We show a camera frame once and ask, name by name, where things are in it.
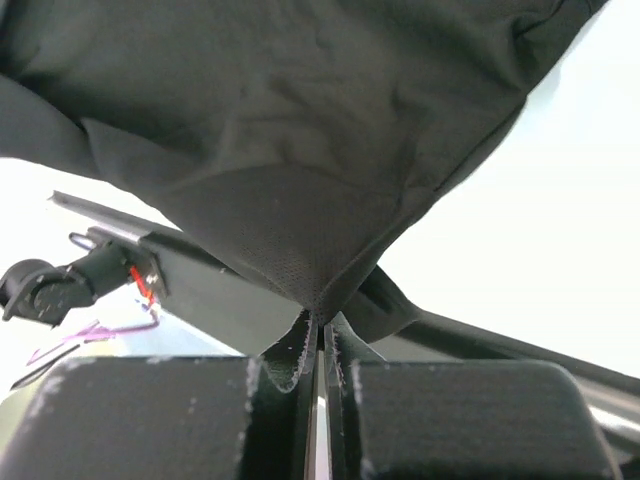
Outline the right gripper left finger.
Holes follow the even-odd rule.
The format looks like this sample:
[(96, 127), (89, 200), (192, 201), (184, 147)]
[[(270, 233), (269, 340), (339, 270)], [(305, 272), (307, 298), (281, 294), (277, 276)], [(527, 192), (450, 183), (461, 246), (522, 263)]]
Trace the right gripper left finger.
[(317, 324), (259, 357), (68, 360), (36, 391), (5, 479), (303, 479)]

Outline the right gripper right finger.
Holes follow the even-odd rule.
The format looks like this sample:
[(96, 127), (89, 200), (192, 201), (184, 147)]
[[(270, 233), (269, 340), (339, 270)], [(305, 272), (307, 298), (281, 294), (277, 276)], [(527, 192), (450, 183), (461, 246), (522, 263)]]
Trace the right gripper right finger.
[(540, 361), (388, 362), (324, 329), (335, 479), (618, 479), (575, 380)]

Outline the black t shirt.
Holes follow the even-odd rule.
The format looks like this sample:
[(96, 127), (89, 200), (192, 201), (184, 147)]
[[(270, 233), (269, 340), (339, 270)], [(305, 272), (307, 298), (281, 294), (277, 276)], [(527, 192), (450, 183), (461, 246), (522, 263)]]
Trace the black t shirt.
[(598, 1), (5, 1), (1, 153), (159, 210), (320, 323)]

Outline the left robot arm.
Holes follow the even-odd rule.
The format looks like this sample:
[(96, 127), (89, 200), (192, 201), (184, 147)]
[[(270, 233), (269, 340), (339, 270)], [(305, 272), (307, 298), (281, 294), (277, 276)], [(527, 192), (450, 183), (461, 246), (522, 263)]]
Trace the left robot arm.
[(136, 284), (142, 296), (163, 299), (168, 288), (155, 254), (116, 237), (71, 233), (85, 256), (62, 266), (40, 259), (22, 260), (1, 278), (2, 319), (14, 317), (59, 326), (77, 308), (93, 306), (117, 289)]

